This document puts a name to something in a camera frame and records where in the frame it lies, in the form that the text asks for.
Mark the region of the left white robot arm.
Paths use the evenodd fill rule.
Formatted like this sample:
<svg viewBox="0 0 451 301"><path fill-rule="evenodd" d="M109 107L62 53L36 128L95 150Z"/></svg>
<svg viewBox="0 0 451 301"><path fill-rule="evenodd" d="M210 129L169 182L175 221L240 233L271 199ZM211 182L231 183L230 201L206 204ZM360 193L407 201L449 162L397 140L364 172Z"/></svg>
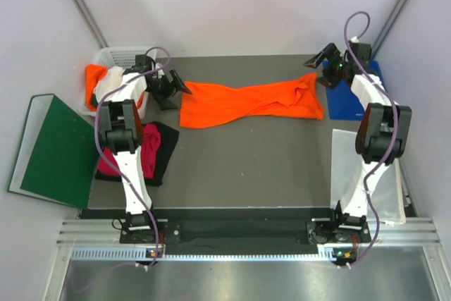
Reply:
<svg viewBox="0 0 451 301"><path fill-rule="evenodd" d="M145 92L161 110L176 109L169 99L175 93L191 93L176 70L165 74L160 64L129 69L114 66L105 71L93 91L98 103L95 141L101 157L99 172L118 176L126 198L122 243L159 241L160 226L147 186L162 184L180 134L163 123L141 122L137 101Z"/></svg>

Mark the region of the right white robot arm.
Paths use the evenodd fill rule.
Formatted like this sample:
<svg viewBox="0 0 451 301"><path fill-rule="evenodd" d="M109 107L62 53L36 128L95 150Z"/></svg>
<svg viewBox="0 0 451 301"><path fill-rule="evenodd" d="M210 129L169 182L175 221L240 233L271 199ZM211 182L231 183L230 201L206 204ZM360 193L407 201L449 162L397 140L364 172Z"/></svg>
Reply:
<svg viewBox="0 0 451 301"><path fill-rule="evenodd" d="M325 61L319 84L333 90L346 83L365 110L355 139L360 165L330 217L309 223L309 239L316 244L369 240L366 215L373 209L371 197L407 145L412 110L389 98L378 74L369 69L370 57L370 44L352 40L345 52L329 43L304 62L306 67L316 69Z"/></svg>

